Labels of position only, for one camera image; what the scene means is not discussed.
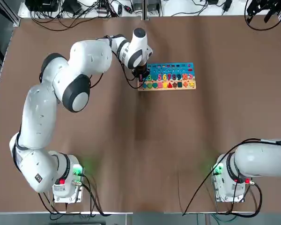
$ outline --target cable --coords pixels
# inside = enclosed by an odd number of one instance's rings
[[[111,216],[111,214],[105,214],[102,209],[99,207],[93,193],[91,192],[91,190],[85,185],[85,184],[82,184],[82,186],[88,191],[90,197],[93,199],[94,203],[95,203],[95,206],[97,208],[97,210],[99,211],[100,215],[103,216],[103,217],[108,217],[108,216]]]
[[[102,77],[103,77],[103,73],[101,74],[99,80],[98,80],[94,85],[90,86],[89,89],[92,89],[93,87],[95,87],[95,86],[100,82],[100,80],[102,79]]]
[[[203,5],[203,7],[202,7],[202,9],[200,9],[199,11],[197,11],[197,12],[193,12],[193,13],[184,13],[184,12],[181,12],[181,13],[175,13],[175,14],[173,14],[173,15],[171,15],[171,16],[176,16],[176,15],[178,15],[178,14],[187,14],[187,15],[191,15],[191,14],[196,14],[196,13],[201,13],[202,11],[204,11],[206,8],[207,8],[207,6],[208,6],[208,2],[206,1],[205,2],[205,5]]]
[[[278,26],[281,23],[281,19],[280,19],[274,26],[269,27],[269,28],[259,29],[259,28],[252,27],[246,19],[246,10],[247,10],[248,2],[249,2],[249,0],[246,1],[245,7],[244,7],[244,20],[245,20],[246,24],[248,25],[248,27],[250,27],[251,29],[256,30],[256,31],[266,31],[266,30],[271,30],[271,29],[275,28],[276,26]]]
[[[243,217],[243,218],[252,218],[252,217],[255,217],[259,214],[261,206],[262,206],[262,191],[261,191],[261,189],[260,189],[260,187],[257,183],[255,183],[253,186],[255,186],[259,191],[259,205],[258,205],[258,208],[256,209],[256,211],[251,215],[243,215],[243,214],[234,213],[234,212],[231,212],[230,213],[231,215]]]
[[[132,79],[129,79],[129,78],[127,77],[127,75],[126,75],[125,65],[120,61],[120,59],[118,59],[118,61],[119,61],[120,65],[121,65],[121,67],[122,67],[122,70],[123,70],[125,79],[126,79],[127,83],[129,84],[129,86],[130,86],[131,88],[133,88],[133,89],[138,89],[138,88],[140,88],[140,87],[145,83],[146,80],[144,80],[143,83],[142,83],[140,86],[138,86],[138,87],[132,86],[132,85],[130,84],[130,81],[133,81],[136,77],[134,77],[134,78],[132,78]]]
[[[234,216],[232,219],[229,219],[229,220],[222,220],[222,219],[218,218],[218,217],[217,217],[216,215],[214,215],[214,214],[211,214],[211,216],[212,216],[213,218],[215,218],[216,220],[222,222],[222,223],[231,223],[232,221],[234,221],[234,220],[237,218],[237,216]]]
[[[215,219],[215,220],[216,220],[217,225],[220,225],[220,223],[219,223],[219,221],[217,220],[217,218],[215,218],[212,214],[211,214],[211,216],[213,217],[213,219]]]
[[[201,182],[201,184],[199,185],[199,187],[196,189],[195,193],[193,194],[190,202],[188,203],[184,213],[182,214],[182,216],[184,216],[189,208],[189,206],[191,205],[193,199],[195,198],[197,192],[199,191],[199,189],[203,186],[204,182],[208,179],[208,177],[212,174],[212,172],[215,170],[215,168],[225,159],[225,157],[232,152],[235,148],[237,148],[238,146],[242,145],[242,144],[248,144],[248,143],[262,143],[262,144],[270,144],[270,145],[281,145],[281,141],[278,142],[267,142],[258,138],[249,138],[246,139],[242,142],[240,142],[239,144],[235,145],[234,147],[232,147],[229,151],[227,151],[225,153],[225,155],[219,160],[219,162],[213,167],[213,169],[208,173],[208,175],[206,176],[206,178]]]
[[[220,5],[216,4],[216,6],[217,6],[217,7],[222,7],[224,4],[225,4],[225,2],[222,3],[222,4],[220,4]]]

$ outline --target black wire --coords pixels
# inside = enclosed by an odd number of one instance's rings
[[[220,4],[220,5],[216,4],[216,6],[217,6],[217,7],[222,7],[225,3],[226,3],[226,2],[224,2],[224,3]]]
[[[204,5],[202,5],[202,4],[197,4],[197,3],[195,3],[194,0],[192,0],[192,2],[193,2],[196,6],[205,6],[205,5],[206,5],[206,3],[205,3]]]
[[[237,187],[237,184],[238,184],[238,179],[239,179],[239,173],[237,175],[237,181],[236,181],[236,185],[235,185],[235,188],[234,188],[234,194],[233,194],[233,201],[232,201],[232,206],[231,206],[231,209],[229,211],[228,214],[232,213],[233,211],[233,207],[234,207],[234,199],[235,199],[235,193],[236,193],[236,187]]]
[[[242,144],[248,144],[248,143],[263,143],[263,144],[270,144],[270,145],[280,145],[280,142],[265,142],[265,141],[261,141],[261,139],[258,138],[249,138],[246,140],[243,140],[242,142],[240,142],[239,144],[235,145],[234,147],[232,147],[229,151],[227,151],[225,153],[225,155],[219,160],[219,162],[213,167],[213,169],[208,173],[208,175],[206,176],[206,178],[201,182],[201,184],[199,185],[199,187],[196,189],[195,193],[193,194],[190,202],[188,203],[184,213],[182,214],[182,216],[184,216],[189,208],[189,206],[191,205],[193,199],[195,198],[197,192],[200,190],[200,188],[203,186],[203,184],[205,183],[205,181],[208,179],[208,177],[212,174],[212,172],[216,169],[216,167],[225,159],[225,157],[232,152],[235,148],[237,148],[238,146],[242,145]]]
[[[90,197],[93,199],[94,203],[95,203],[95,206],[98,210],[98,212],[100,213],[101,216],[103,217],[108,217],[108,216],[111,216],[111,214],[105,214],[102,209],[99,207],[93,193],[91,192],[91,190],[85,185],[85,184],[82,184],[82,186],[87,190],[87,192],[89,193]]]
[[[123,70],[125,79],[126,79],[127,83],[129,84],[129,86],[132,87],[133,89],[138,89],[138,88],[140,88],[140,87],[145,83],[146,80],[144,80],[143,83],[142,83],[139,87],[134,87],[134,86],[132,86],[132,85],[130,84],[130,81],[133,81],[136,77],[134,77],[134,78],[132,78],[132,79],[129,79],[129,78],[127,77],[127,75],[126,75],[125,65],[121,62],[120,59],[118,59],[118,61],[119,61],[120,65],[121,65],[121,67],[122,67],[122,70]]]
[[[83,12],[81,12],[81,13],[72,21],[72,23],[71,23],[69,26],[63,24],[63,23],[59,20],[59,22],[65,27],[64,29],[59,29],[59,30],[57,30],[57,29],[52,29],[52,28],[48,28],[48,27],[42,25],[42,23],[49,23],[49,22],[51,22],[51,21],[53,21],[53,20],[55,20],[55,19],[62,18],[62,13],[63,13],[62,10],[59,12],[58,15],[56,15],[55,18],[52,18],[51,20],[46,21],[46,22],[38,21],[37,19],[35,19],[35,18],[32,16],[32,13],[31,13],[31,12],[30,12],[30,16],[31,16],[31,19],[33,20],[33,22],[35,22],[37,25],[39,25],[39,26],[41,26],[41,27],[43,27],[43,28],[45,28],[45,29],[47,29],[47,30],[50,30],[50,31],[66,31],[66,30],[68,30],[68,29],[70,29],[70,28],[73,28],[73,27],[75,27],[75,26],[77,26],[77,25],[79,25],[79,24],[81,24],[81,23],[85,23],[85,22],[91,21],[91,20],[96,19],[96,18],[108,18],[108,17],[109,17],[108,15],[106,15],[106,16],[96,16],[96,17],[90,18],[90,19],[88,19],[88,20],[80,21],[80,22],[74,24],[78,18],[81,18],[83,15],[86,16],[87,13],[89,13],[91,10],[95,9],[95,6],[96,6],[97,4],[98,4],[98,2],[96,1],[96,2],[94,2],[93,5],[91,5],[89,8],[87,8],[86,10],[84,10]]]
[[[88,183],[88,186],[89,186],[89,189],[90,189],[90,181],[89,181],[88,177],[85,176],[85,175],[83,175],[83,177],[86,179],[86,181]],[[94,218],[96,216],[96,215],[92,215],[94,207],[95,207],[95,203],[94,203],[93,208],[92,208],[92,198],[90,198],[90,217],[92,217],[92,218]]]
[[[248,25],[248,27],[250,27],[251,29],[256,30],[256,31],[266,31],[266,30],[271,30],[271,29],[275,28],[276,26],[278,26],[281,23],[281,19],[280,19],[274,26],[269,27],[269,28],[259,29],[259,28],[252,27],[246,19],[246,10],[247,10],[248,2],[249,2],[249,0],[246,1],[245,7],[244,7],[244,20],[245,20],[246,24]]]
[[[65,216],[81,215],[81,213],[61,213],[61,212],[59,212],[56,208],[54,208],[53,205],[50,204],[51,208],[52,208],[56,213],[55,213],[55,212],[52,212],[51,210],[48,209],[48,207],[47,207],[46,204],[44,203],[43,198],[41,197],[40,193],[38,193],[38,196],[39,196],[39,198],[40,198],[40,200],[41,200],[43,206],[45,207],[45,209],[46,209],[50,214],[52,214],[52,215],[65,215]]]
[[[257,189],[259,191],[259,205],[258,205],[258,208],[256,209],[256,211],[251,215],[243,215],[243,214],[234,213],[234,212],[231,212],[230,213],[231,215],[234,215],[234,216],[237,216],[237,217],[243,217],[243,218],[252,218],[252,217],[257,216],[260,213],[260,209],[261,209],[261,206],[262,206],[262,191],[261,191],[261,189],[260,189],[260,187],[257,183],[255,183],[254,186],[257,187]]]
[[[93,87],[95,87],[99,82],[100,82],[100,80],[102,79],[102,77],[103,77],[103,74],[101,74],[101,76],[100,76],[100,78],[99,78],[99,80],[94,84],[94,85],[92,85],[92,86],[90,86],[90,88],[89,89],[91,89],[91,88],[93,88]]]
[[[202,5],[202,6],[203,6],[202,9],[200,9],[200,10],[197,11],[197,12],[193,12],[193,13],[184,13],[184,12],[181,12],[181,13],[175,13],[175,14],[173,14],[173,15],[171,15],[171,16],[176,16],[176,15],[178,15],[178,14],[187,14],[187,15],[191,15],[191,14],[196,14],[196,13],[199,13],[198,15],[200,15],[200,13],[203,12],[203,11],[207,8],[208,2],[206,1],[205,5]]]

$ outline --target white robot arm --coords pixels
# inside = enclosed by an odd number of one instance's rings
[[[281,141],[259,140],[241,144],[235,152],[220,155],[217,164],[213,172],[216,200],[242,202],[246,179],[281,176]]]
[[[82,167],[75,156],[47,152],[55,127],[58,102],[71,112],[81,111],[89,101],[90,76],[106,72],[112,52],[134,75],[148,73],[147,60],[152,54],[146,32],[137,28],[129,43],[123,35],[75,43],[66,60],[58,53],[43,62],[40,82],[26,97],[20,131],[9,147],[16,167],[37,192],[53,188],[58,198],[73,199],[78,189],[73,184]]]

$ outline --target black cable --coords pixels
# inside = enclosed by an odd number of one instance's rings
[[[93,87],[95,87],[99,82],[100,82],[100,80],[102,79],[102,77],[103,77],[103,74],[101,74],[101,76],[100,76],[100,78],[99,78],[99,80],[94,84],[94,85],[92,85],[92,86],[90,86],[90,88],[89,89],[91,89],[91,88],[93,88]]]
[[[203,6],[202,9],[200,9],[200,10],[197,11],[197,12],[193,12],[193,13],[184,13],[184,12],[181,12],[181,13],[175,13],[175,14],[173,14],[173,15],[171,15],[171,16],[176,16],[176,15],[178,15],[178,14],[187,14],[187,15],[191,15],[191,14],[196,14],[196,13],[199,13],[198,15],[200,15],[200,13],[203,12],[203,11],[208,7],[208,2],[206,1],[205,5],[202,5],[202,6]]]
[[[208,177],[212,174],[212,172],[216,169],[216,167],[225,159],[225,157],[232,152],[235,148],[237,148],[238,146],[242,145],[242,144],[248,144],[248,143],[263,143],[263,144],[270,144],[270,145],[280,145],[280,142],[265,142],[262,141],[261,139],[258,138],[249,138],[246,139],[242,142],[240,142],[239,144],[235,145],[234,147],[232,147],[229,151],[227,151],[225,153],[225,155],[219,160],[219,162],[213,167],[213,169],[208,173],[208,175],[206,176],[206,178],[201,182],[201,184],[199,185],[199,187],[196,189],[195,193],[193,194],[190,202],[188,203],[184,213],[182,214],[182,216],[184,216],[189,208],[189,206],[191,205],[193,199],[195,198],[197,192],[200,190],[200,188],[203,186],[203,184],[205,183],[205,181],[208,179]]]
[[[101,216],[103,217],[108,217],[108,216],[111,216],[111,214],[105,214],[102,209],[99,207],[93,193],[91,192],[91,190],[85,185],[85,184],[82,184],[82,186],[87,190],[87,192],[89,193],[90,197],[93,199],[94,203],[95,203],[95,206],[98,210],[98,212],[100,213]]]
[[[216,4],[216,6],[217,6],[217,7],[222,7],[224,4],[225,4],[225,2],[222,3],[222,4],[220,4],[220,5]]]
[[[231,212],[230,213],[231,215],[243,217],[243,218],[252,218],[252,217],[255,217],[259,214],[261,206],[262,206],[262,191],[261,191],[261,189],[260,189],[260,187],[257,183],[255,183],[253,186],[257,187],[257,189],[259,191],[259,205],[258,205],[258,208],[256,209],[256,211],[251,215],[243,215],[243,214],[234,213],[234,212]]]
[[[197,4],[197,3],[195,3],[194,0],[192,0],[192,2],[193,2],[196,6],[205,6],[205,5],[206,5],[206,3],[205,3],[204,5],[202,5],[202,4]]]
[[[246,1],[245,7],[244,7],[244,20],[245,20],[246,24],[248,25],[248,27],[250,27],[251,29],[256,30],[256,31],[266,31],[266,30],[271,30],[271,29],[275,28],[276,26],[278,26],[281,23],[281,19],[280,19],[274,26],[269,27],[269,28],[259,29],[259,28],[252,27],[246,19],[246,10],[247,10],[248,2],[249,2],[249,0]]]
[[[122,67],[122,70],[123,70],[125,79],[126,79],[127,83],[129,84],[129,86],[132,87],[133,89],[138,89],[138,88],[140,88],[140,87],[145,83],[146,80],[144,80],[143,83],[142,83],[139,87],[134,87],[134,86],[132,86],[132,85],[130,84],[130,81],[133,81],[136,77],[134,77],[134,78],[132,78],[132,79],[129,79],[129,78],[127,77],[127,75],[126,75],[125,65],[120,61],[120,59],[118,59],[118,61],[119,61],[120,65],[121,65],[121,67]]]
[[[198,13],[198,15],[200,15],[205,9],[207,9],[208,7],[208,1],[206,0],[205,5],[203,6],[202,10]]]
[[[88,186],[89,186],[89,189],[90,189],[90,181],[89,181],[88,177],[85,176],[85,175],[82,175],[82,176],[86,179],[86,181],[88,183]],[[96,216],[96,215],[92,215],[94,207],[95,207],[95,203],[94,203],[93,208],[92,208],[92,198],[90,198],[90,217],[91,218],[94,218]]]

